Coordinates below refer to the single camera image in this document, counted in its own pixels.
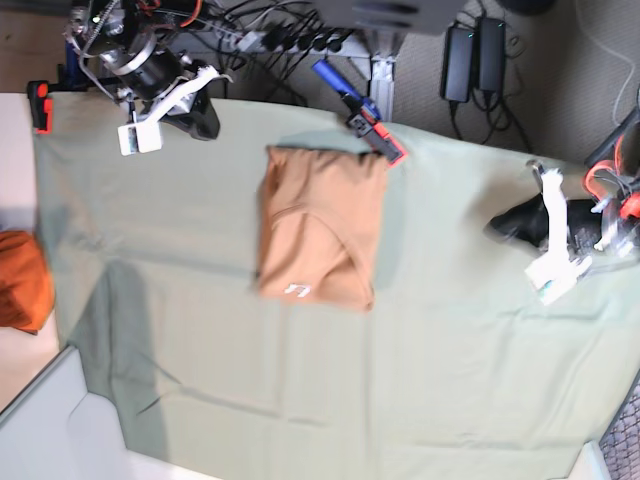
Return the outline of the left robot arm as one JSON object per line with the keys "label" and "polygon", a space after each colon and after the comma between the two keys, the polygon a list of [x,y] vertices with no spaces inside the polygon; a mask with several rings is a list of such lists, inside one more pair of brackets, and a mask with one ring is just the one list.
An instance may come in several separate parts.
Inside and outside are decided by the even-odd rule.
{"label": "left robot arm", "polygon": [[[568,250],[573,256],[639,252],[639,106],[585,160],[585,198],[567,201]],[[549,217],[540,194],[495,216],[488,229],[544,251]]]}

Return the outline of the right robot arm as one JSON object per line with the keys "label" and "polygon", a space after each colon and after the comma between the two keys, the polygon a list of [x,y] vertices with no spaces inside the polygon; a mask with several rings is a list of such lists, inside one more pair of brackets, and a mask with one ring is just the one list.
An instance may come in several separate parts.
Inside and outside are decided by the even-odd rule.
{"label": "right robot arm", "polygon": [[127,111],[123,155],[159,150],[162,124],[200,141],[218,137],[208,87],[225,74],[170,49],[177,35],[207,23],[203,1],[72,2],[66,41],[90,82]]}

